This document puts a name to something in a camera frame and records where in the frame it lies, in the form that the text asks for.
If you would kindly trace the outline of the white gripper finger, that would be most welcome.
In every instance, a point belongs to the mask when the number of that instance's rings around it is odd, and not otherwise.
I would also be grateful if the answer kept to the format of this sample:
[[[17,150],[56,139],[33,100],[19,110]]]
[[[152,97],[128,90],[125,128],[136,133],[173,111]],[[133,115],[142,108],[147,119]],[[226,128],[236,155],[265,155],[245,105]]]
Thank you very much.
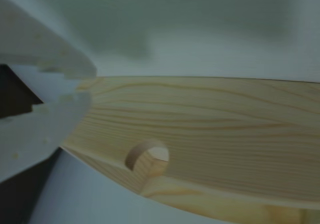
[[[0,0],[0,62],[34,65],[65,78],[96,77],[90,59],[11,0]]]
[[[0,121],[0,180],[49,158],[76,128],[91,107],[91,95],[75,92],[32,111]]]

